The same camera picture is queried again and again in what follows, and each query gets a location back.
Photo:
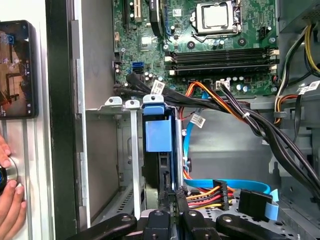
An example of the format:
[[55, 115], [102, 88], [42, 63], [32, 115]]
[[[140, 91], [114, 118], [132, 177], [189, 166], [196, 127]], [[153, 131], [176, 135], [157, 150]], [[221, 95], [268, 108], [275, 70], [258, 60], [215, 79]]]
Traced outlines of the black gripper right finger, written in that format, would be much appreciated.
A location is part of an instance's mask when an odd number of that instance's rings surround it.
[[[219, 215], [215, 221], [205, 218], [199, 211], [190, 209], [183, 188], [175, 193], [179, 213], [178, 226], [183, 235], [192, 240], [281, 240], [283, 236], [233, 214]], [[274, 207], [272, 196], [262, 192], [241, 190], [238, 211], [256, 220], [268, 220], [266, 210]]]

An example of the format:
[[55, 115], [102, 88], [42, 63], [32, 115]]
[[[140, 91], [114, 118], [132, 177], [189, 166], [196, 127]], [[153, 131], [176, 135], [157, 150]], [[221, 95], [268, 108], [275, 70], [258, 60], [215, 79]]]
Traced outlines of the person's hand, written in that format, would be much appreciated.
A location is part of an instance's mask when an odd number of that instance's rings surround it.
[[0, 238], [13, 239], [26, 221], [27, 203], [24, 201], [24, 186], [9, 180], [0, 195]]

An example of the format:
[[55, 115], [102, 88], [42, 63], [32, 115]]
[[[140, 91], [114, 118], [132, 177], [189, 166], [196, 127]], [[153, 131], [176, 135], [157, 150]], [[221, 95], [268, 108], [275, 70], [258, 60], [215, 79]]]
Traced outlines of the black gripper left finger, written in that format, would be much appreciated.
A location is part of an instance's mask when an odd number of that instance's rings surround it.
[[169, 192], [158, 196], [159, 209], [149, 209], [137, 219], [132, 214], [120, 213], [80, 233], [70, 240], [169, 240], [171, 214]]

